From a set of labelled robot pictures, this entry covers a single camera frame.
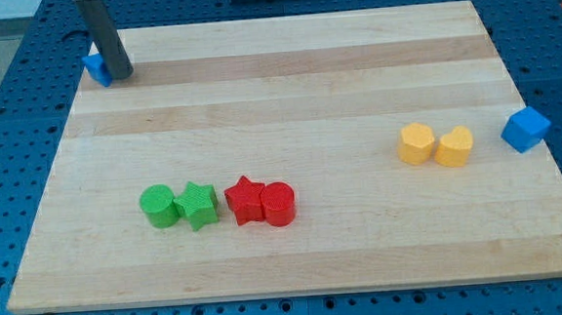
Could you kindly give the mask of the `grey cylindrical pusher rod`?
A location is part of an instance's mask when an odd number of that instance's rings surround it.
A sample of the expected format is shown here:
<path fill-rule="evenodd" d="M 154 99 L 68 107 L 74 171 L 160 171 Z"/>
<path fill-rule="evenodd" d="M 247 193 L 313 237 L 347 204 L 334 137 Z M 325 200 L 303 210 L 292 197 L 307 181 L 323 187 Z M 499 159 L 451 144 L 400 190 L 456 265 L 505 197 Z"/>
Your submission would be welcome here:
<path fill-rule="evenodd" d="M 128 79 L 133 66 L 104 0 L 74 1 L 113 80 Z"/>

